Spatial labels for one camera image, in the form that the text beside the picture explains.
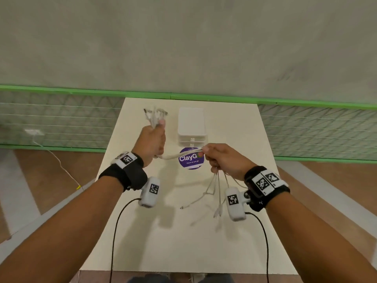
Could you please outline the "person's right hand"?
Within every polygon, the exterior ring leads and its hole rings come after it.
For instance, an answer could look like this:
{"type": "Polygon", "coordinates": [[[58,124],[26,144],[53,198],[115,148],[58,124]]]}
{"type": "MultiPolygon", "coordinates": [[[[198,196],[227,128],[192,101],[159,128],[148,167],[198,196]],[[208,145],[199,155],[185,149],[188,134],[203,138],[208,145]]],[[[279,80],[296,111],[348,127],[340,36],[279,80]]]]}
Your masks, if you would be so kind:
{"type": "Polygon", "coordinates": [[[202,152],[204,155],[205,152],[219,152],[220,158],[218,162],[220,166],[211,166],[211,172],[215,174],[222,170],[235,180],[244,181],[246,173],[257,166],[227,144],[209,143],[202,148],[202,152]]]}

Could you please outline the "person's left hand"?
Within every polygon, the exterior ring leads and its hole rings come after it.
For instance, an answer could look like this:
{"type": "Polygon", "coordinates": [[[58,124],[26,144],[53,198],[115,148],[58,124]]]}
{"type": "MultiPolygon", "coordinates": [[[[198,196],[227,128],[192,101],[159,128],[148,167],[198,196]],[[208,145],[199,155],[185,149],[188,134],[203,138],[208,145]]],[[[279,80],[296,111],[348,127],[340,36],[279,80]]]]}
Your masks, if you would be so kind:
{"type": "Polygon", "coordinates": [[[143,161],[143,167],[147,167],[155,156],[160,156],[164,153],[164,146],[166,142],[166,135],[159,136],[156,133],[156,126],[145,126],[131,150],[133,154],[138,155],[143,161]]]}

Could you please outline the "person's right forearm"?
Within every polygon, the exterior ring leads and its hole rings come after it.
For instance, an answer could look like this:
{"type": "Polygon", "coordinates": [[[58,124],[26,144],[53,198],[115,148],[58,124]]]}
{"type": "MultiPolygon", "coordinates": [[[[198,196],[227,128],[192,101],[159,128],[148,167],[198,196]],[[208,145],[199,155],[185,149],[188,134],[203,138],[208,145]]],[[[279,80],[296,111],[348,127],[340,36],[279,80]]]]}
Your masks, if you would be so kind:
{"type": "Polygon", "coordinates": [[[265,209],[304,283],[377,283],[370,262],[290,193],[277,195],[265,209]]]}

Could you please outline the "person's left forearm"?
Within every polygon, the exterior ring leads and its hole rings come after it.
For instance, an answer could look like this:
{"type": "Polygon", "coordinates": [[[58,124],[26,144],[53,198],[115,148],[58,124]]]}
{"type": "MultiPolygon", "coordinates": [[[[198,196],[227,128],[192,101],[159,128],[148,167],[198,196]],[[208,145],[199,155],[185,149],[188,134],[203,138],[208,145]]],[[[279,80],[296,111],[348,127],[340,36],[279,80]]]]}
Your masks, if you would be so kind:
{"type": "Polygon", "coordinates": [[[103,176],[0,264],[0,283],[69,283],[98,242],[124,188],[103,176]]]}

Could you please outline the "round purple sticker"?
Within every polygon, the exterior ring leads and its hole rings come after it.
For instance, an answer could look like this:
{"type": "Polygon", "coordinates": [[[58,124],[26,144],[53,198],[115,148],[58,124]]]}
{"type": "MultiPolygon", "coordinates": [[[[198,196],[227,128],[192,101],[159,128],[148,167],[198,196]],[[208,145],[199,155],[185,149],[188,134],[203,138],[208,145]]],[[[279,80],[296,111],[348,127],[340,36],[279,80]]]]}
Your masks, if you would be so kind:
{"type": "Polygon", "coordinates": [[[204,164],[205,158],[201,148],[185,147],[180,154],[182,155],[178,157],[179,164],[186,169],[199,169],[204,164]]]}

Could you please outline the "white plastic box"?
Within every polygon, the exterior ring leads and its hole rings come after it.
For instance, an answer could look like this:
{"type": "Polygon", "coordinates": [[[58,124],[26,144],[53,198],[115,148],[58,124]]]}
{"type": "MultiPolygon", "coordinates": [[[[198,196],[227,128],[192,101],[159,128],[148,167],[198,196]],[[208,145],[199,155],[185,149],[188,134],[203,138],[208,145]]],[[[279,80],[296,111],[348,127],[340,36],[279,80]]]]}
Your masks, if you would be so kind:
{"type": "Polygon", "coordinates": [[[178,145],[203,147],[207,144],[207,130],[203,108],[181,107],[178,112],[178,145]]]}

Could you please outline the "black left wristband with markers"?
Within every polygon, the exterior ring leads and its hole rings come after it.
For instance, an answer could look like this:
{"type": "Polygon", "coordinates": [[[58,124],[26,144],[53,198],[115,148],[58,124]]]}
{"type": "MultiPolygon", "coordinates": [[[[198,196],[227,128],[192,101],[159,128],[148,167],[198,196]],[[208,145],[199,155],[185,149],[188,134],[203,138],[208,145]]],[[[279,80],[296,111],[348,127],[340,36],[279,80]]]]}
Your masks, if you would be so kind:
{"type": "Polygon", "coordinates": [[[132,152],[121,153],[111,161],[108,168],[101,172],[98,180],[103,176],[115,178],[123,187],[123,191],[140,190],[148,181],[143,170],[144,162],[139,155],[132,152]]]}

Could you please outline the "black wristband with markers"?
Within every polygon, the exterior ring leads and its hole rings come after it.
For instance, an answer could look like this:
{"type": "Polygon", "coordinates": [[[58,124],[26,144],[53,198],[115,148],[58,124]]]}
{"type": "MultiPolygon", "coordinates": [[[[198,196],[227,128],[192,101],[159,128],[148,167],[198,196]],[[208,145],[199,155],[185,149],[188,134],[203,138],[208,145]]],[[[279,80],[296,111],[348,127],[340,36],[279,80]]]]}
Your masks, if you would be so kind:
{"type": "Polygon", "coordinates": [[[246,172],[244,183],[248,187],[250,197],[248,205],[256,212],[264,209],[267,204],[281,193],[290,193],[289,185],[279,174],[264,166],[255,166],[246,172]]]}
{"type": "Polygon", "coordinates": [[[123,191],[140,190],[148,181],[143,170],[144,162],[139,155],[132,152],[121,153],[111,161],[108,168],[101,172],[98,180],[103,176],[115,178],[123,187],[123,191]]]}

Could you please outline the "black right wristband with markers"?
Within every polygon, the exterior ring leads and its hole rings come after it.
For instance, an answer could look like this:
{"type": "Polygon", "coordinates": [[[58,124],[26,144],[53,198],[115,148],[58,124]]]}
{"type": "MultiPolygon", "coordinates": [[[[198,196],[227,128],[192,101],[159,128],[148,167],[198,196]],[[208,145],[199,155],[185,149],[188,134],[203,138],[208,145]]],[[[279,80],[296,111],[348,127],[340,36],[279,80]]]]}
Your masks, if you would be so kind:
{"type": "Polygon", "coordinates": [[[267,204],[281,193],[290,193],[289,185],[279,174],[264,166],[255,166],[246,172],[244,183],[248,187],[250,197],[248,205],[256,212],[264,209],[267,204]]]}

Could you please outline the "green mesh fence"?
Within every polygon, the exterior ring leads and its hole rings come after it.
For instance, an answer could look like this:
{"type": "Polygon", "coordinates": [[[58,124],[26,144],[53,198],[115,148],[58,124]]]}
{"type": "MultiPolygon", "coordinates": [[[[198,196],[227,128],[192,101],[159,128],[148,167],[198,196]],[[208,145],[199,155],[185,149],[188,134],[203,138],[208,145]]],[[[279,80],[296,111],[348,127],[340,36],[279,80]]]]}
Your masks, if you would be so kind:
{"type": "Polygon", "coordinates": [[[105,152],[126,98],[257,104],[276,160],[377,163],[377,104],[0,85],[0,147],[105,152]]]}

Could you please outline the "person's dark trousers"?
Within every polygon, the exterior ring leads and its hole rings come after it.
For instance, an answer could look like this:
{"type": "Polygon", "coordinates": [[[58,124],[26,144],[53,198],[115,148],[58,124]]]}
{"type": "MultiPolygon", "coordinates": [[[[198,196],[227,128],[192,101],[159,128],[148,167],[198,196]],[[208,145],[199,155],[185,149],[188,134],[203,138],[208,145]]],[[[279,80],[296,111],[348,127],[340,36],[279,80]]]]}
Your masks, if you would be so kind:
{"type": "Polygon", "coordinates": [[[226,273],[148,273],[127,283],[235,283],[226,273]]]}

